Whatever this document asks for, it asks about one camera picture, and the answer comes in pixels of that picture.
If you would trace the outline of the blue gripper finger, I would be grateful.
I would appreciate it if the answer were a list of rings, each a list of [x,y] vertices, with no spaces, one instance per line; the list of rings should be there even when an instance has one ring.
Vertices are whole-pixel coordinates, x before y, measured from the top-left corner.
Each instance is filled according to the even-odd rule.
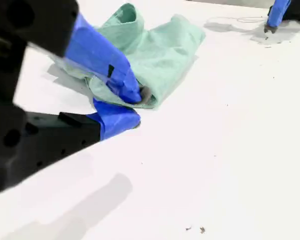
[[[290,0],[275,0],[268,13],[267,21],[264,25],[264,33],[271,32],[274,34],[281,24],[284,14],[290,6]]]
[[[99,81],[95,97],[114,104],[145,104],[152,97],[125,54],[80,13],[75,0],[29,0],[35,38],[31,43],[63,67]]]
[[[125,106],[94,99],[91,114],[28,113],[27,170],[32,175],[91,145],[138,127],[141,117]]]

